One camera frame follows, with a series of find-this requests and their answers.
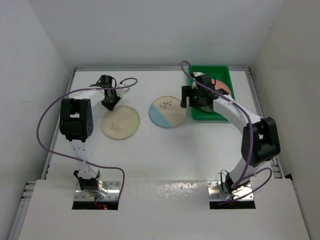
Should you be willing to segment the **green cream plate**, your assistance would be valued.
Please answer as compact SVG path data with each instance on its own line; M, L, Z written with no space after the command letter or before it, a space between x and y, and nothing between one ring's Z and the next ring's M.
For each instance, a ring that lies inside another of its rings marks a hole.
M140 125L138 112L127 105L116 106L101 119L102 133L112 140L125 140L132 137Z

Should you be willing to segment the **blue cream plate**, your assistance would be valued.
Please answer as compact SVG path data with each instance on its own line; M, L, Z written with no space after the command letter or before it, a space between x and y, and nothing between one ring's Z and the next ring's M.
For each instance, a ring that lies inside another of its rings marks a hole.
M174 96L155 99L148 110L151 121L161 128L174 128L183 123L187 109L181 107L181 100Z

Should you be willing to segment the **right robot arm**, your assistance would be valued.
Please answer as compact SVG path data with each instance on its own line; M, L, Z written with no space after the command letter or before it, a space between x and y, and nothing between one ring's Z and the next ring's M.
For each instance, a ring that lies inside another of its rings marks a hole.
M217 89L208 73L186 74L192 84L182 86L180 106L208 107L222 115L242 134L242 158L235 168L227 173L225 190L231 194L250 179L265 170L263 164L272 160L281 151L276 121L271 117L258 116L239 103L227 91Z

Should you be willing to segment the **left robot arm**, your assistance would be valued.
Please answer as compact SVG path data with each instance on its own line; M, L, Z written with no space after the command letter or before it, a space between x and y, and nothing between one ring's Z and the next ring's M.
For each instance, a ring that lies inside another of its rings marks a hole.
M103 188L100 169L88 163L87 145L94 131L92 108L102 104L107 110L113 111L129 90L123 81L117 83L112 76L101 75L87 90L61 100L59 130L69 141L75 157L80 159L73 174L80 189L95 199L102 199L107 192Z

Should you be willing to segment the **pink cream plate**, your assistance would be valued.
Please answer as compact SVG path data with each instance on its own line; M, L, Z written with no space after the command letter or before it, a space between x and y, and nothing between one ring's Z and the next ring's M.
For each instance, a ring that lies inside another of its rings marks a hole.
M214 79L212 78L211 79L211 82L212 84L215 86L215 89L216 90L219 90L219 89L223 89L225 90L230 96L232 96L232 91L231 89L222 81L218 80L218 79ZM204 112L207 112L207 113L213 113L214 111L211 110L209 107L207 106L204 106L204 107L200 107L199 108L200 110L204 111Z

